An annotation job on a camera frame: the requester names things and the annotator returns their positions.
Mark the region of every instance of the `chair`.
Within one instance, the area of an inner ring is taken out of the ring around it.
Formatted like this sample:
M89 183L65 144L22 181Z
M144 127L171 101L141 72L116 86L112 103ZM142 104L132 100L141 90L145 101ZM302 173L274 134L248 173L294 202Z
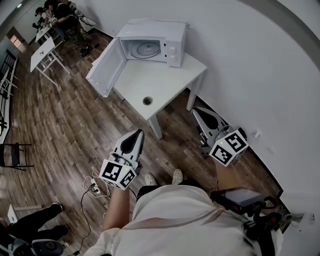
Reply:
M15 144L0 144L0 166L1 167L9 167L21 171L26 171L26 167L33 167L34 165L27 164L27 151L26 146L31 146L32 144L19 144L18 142ZM5 164L5 146L11 147L11 161L12 165ZM20 165L20 151L24 151L24 159L25 165Z

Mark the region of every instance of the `white sneaker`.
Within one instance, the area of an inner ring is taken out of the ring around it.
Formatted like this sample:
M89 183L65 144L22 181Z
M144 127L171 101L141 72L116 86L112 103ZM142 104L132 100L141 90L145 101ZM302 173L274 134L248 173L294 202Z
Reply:
M157 185L155 177L150 172L148 172L146 175L144 175L144 181L147 186L156 186Z
M184 175L180 169L175 169L172 177L172 185L178 185L184 180Z

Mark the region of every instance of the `white table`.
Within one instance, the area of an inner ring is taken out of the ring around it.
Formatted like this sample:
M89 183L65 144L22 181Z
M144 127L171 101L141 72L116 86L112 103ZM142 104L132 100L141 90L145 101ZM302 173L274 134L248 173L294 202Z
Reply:
M49 27L49 26L45 26L44 28L40 29L40 30L38 31L38 33L36 33L35 41L38 42L38 40L39 40L40 38L42 38L43 36L44 36L45 39L48 40L49 37L50 37L50 35L47 34L47 33L48 33L48 31L49 31L50 29L51 29L51 27Z
M49 37L47 39L47 41L45 41L43 43L43 45L41 45L39 47L38 50L36 50L36 52L31 56L31 64L30 64L30 72L32 72L34 69L39 70L46 78L48 78L54 85L56 85L57 87L59 87L59 85L53 81L46 73L45 71L47 69L50 69L52 72L53 70L50 68L50 66L57 61L63 68L64 70L68 73L71 74L71 72L62 64L62 62L59 60L61 59L63 61L63 59L56 53L56 55L53 53L55 49L55 43L52 39L52 37ZM42 64L43 69L41 70L38 65Z
M184 54L180 68L170 67L160 61L129 59L113 88L122 100L126 99L149 122L156 137L161 139L157 113L192 84L186 106L190 111L206 69L205 65L187 53ZM150 105L143 103L145 97L152 98Z
M7 215L8 215L10 223L16 223L19 220L16 212L37 210L37 209L42 209L42 205L27 206L27 207L13 207L12 204L10 204Z
M38 31L38 33L36 33L35 41L38 42L38 40L39 40L40 38L42 38L42 37L44 37L46 40L48 40L48 39L51 37L50 34L48 33L50 29L52 29L52 26L50 26L50 25L47 25L47 26L45 26L44 28L40 29L40 30ZM54 48L57 48L60 44L62 44L63 40L64 40L64 39L62 38L61 41L60 41Z

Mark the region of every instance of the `hole in table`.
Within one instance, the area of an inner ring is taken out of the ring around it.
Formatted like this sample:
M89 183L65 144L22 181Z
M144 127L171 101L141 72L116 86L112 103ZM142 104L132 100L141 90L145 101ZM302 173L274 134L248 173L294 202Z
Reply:
M153 99L148 96L148 97L145 97L145 98L142 100L142 103L143 103L144 105L148 106L148 105L151 105L151 104L152 104L152 101L153 101Z

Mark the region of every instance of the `open microwave door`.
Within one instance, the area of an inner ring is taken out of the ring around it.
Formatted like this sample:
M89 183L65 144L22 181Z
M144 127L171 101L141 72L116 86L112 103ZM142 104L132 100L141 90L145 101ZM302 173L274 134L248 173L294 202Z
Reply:
M92 63L93 67L86 79L103 97L108 97L126 62L127 57L120 40L115 38Z

